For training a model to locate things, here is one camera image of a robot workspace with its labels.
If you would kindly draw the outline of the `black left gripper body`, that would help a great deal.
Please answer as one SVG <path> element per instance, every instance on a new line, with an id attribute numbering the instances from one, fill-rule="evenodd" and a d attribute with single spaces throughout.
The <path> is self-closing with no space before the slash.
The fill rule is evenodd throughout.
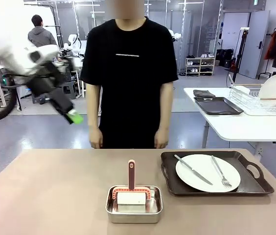
<path id="1" fill-rule="evenodd" d="M 49 98 L 65 98 L 60 86 L 65 81 L 65 75 L 53 62 L 45 62 L 38 68 L 26 83 L 35 96 L 47 94 Z"/>

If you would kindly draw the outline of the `person's right hand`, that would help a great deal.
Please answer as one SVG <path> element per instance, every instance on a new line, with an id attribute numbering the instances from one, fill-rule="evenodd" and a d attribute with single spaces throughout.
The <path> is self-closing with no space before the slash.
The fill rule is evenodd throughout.
<path id="1" fill-rule="evenodd" d="M 94 149 L 101 149 L 103 147 L 103 135 L 98 127 L 89 128 L 89 141 L 91 147 Z"/>

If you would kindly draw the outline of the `person's left hand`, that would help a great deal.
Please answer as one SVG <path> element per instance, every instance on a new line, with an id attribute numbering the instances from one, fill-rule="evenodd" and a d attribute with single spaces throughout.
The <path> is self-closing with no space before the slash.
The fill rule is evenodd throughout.
<path id="1" fill-rule="evenodd" d="M 169 140 L 169 131 L 167 129 L 159 129 L 155 133 L 154 147 L 156 149 L 163 149 L 167 147 Z"/>

